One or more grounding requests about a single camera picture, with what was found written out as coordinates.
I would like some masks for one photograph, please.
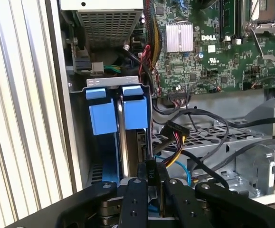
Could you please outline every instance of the silver heatsink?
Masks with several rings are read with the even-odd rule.
[[[171,24],[166,26],[167,53],[193,51],[193,25]]]

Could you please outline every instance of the motherboard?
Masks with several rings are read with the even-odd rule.
[[[199,80],[221,92],[275,87],[275,80],[253,86],[275,77],[275,0],[212,2],[202,9],[197,0],[155,0],[163,40],[157,96],[186,93]],[[214,92],[207,83],[193,91]]]

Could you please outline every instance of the label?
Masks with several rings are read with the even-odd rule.
[[[216,63],[219,63],[219,60],[217,60],[217,58],[209,58],[208,63],[210,63],[210,64],[216,64]]]
[[[201,36],[202,41],[208,41],[208,40],[217,40],[215,35],[202,35]]]

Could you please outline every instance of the cpu socket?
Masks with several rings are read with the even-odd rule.
[[[275,37],[275,0],[242,0],[242,26],[245,37],[253,36],[263,59],[275,61],[274,55],[266,55],[258,36],[269,33]]]

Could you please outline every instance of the silver metal side panel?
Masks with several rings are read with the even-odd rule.
[[[44,0],[0,0],[0,228],[75,188]]]

